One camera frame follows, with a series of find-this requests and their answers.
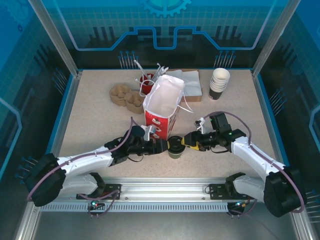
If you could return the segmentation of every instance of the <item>countertop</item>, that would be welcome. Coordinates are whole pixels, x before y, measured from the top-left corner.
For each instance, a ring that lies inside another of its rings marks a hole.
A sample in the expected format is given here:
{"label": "countertop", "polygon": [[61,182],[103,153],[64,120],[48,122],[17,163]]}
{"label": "countertop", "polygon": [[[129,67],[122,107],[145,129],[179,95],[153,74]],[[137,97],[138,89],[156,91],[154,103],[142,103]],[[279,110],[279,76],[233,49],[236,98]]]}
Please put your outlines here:
{"label": "countertop", "polygon": [[[214,112],[233,113],[245,121],[252,130],[252,142],[272,158],[275,157],[266,123],[259,104],[256,89],[249,70],[230,70],[230,80],[219,100],[209,98],[212,69],[199,70],[202,101],[190,102],[194,113],[180,110],[171,136],[184,136],[195,131],[194,122]],[[130,116],[138,124],[145,124],[143,114],[134,114],[126,107],[111,102],[109,90],[122,83],[138,90],[134,78],[141,77],[138,69],[129,70],[84,70],[74,99],[59,156],[72,156],[92,151],[105,143],[124,135],[130,126]],[[246,128],[232,116],[227,116],[232,129]],[[257,177],[256,172],[242,159],[232,153],[216,154],[199,152],[189,148],[179,159],[172,159],[168,152],[145,156],[135,163],[125,161],[106,169],[98,169],[103,177],[228,177],[243,172]]]}

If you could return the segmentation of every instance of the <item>gear logo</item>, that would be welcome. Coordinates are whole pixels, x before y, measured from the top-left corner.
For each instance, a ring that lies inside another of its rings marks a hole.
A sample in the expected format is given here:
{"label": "gear logo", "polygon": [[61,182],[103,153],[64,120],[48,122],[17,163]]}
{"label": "gear logo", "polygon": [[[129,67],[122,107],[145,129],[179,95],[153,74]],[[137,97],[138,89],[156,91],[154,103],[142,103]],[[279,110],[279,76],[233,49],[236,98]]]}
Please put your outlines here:
{"label": "gear logo", "polygon": [[29,16],[29,3],[27,0],[3,0],[2,5],[6,6],[11,17],[18,23],[23,25]]}
{"label": "gear logo", "polygon": [[173,17],[174,14],[180,14],[180,10],[187,9],[186,5],[190,4],[191,0],[140,0],[140,3],[151,14],[166,18],[168,15]]}

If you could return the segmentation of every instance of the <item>white napkin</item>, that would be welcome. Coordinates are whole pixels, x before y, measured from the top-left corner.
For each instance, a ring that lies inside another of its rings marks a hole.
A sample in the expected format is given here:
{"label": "white napkin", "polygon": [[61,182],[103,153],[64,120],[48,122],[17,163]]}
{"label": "white napkin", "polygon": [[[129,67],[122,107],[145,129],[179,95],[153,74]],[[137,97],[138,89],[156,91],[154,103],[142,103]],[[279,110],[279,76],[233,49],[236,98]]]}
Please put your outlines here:
{"label": "white napkin", "polygon": [[185,83],[184,95],[202,96],[198,71],[167,71],[165,74],[181,79]]}

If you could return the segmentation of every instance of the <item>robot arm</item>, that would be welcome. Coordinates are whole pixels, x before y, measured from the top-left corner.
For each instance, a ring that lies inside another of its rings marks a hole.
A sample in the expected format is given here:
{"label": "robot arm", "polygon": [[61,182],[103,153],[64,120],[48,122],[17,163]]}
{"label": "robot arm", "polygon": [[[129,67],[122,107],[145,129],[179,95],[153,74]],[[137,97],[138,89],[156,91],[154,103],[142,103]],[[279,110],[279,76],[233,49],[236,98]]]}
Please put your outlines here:
{"label": "robot arm", "polygon": [[55,157],[52,153],[43,156],[24,178],[24,183],[30,192],[36,184],[50,171],[52,172],[32,194],[32,200],[37,207],[52,202],[57,197],[85,194],[90,198],[98,198],[105,192],[105,182],[98,169],[111,167],[127,160],[130,154],[153,155],[168,149],[168,143],[163,139],[144,140],[145,130],[133,126],[130,135],[123,145],[116,148],[124,140],[123,137],[107,142],[96,150],[75,156]]}
{"label": "robot arm", "polygon": [[301,202],[296,191],[274,166],[277,165],[297,186],[304,203],[307,202],[300,172],[297,168],[285,166],[269,157],[254,144],[249,144],[249,139],[244,132],[239,129],[232,130],[224,113],[211,116],[210,122],[214,132],[203,129],[204,119],[201,118],[195,122],[199,127],[198,131],[187,134],[181,143],[202,152],[217,145],[224,147],[248,163],[261,178],[251,178],[242,172],[227,177],[225,188],[231,198],[237,194],[248,195],[265,203],[267,209],[276,217],[281,217],[299,208]]}

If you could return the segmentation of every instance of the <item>red cup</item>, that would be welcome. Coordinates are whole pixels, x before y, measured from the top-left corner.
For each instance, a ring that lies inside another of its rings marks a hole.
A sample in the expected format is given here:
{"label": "red cup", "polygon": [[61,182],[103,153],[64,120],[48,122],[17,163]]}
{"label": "red cup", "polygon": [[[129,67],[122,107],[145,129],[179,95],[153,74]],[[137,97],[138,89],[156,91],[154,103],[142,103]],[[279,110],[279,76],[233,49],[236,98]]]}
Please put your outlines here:
{"label": "red cup", "polygon": [[[153,78],[153,74],[152,73],[147,73],[148,76],[150,76],[150,78],[152,79]],[[144,81],[144,80],[147,80],[148,78],[143,75],[140,77],[140,84]],[[150,93],[152,87],[153,87],[154,83],[152,81],[145,81],[143,84],[142,84],[142,89],[141,91],[147,95],[148,93]]]}

